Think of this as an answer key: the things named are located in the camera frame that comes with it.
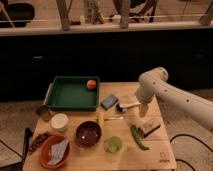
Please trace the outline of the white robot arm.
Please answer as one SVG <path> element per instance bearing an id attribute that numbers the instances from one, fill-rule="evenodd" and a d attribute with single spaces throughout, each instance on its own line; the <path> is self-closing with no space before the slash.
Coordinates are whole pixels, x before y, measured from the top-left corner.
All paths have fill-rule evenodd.
<path id="1" fill-rule="evenodd" d="M 168 77 L 163 67 L 142 73 L 138 78 L 139 88 L 135 92 L 138 101 L 148 104 L 157 96 L 185 111 L 194 121 L 213 132 L 213 102 L 168 84 Z"/>

